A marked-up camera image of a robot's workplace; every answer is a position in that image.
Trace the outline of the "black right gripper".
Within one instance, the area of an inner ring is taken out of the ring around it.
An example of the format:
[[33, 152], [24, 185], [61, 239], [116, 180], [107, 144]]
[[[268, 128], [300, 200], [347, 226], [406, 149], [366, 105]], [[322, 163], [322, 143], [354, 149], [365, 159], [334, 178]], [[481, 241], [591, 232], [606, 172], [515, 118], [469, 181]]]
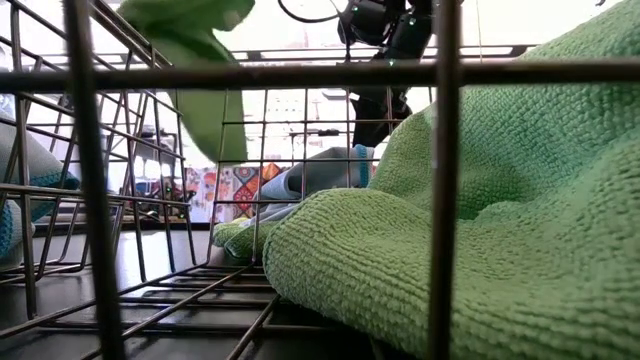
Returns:
[[392, 131], [412, 114], [407, 104], [407, 87], [354, 88], [351, 99], [355, 110], [355, 130], [352, 145], [377, 147]]

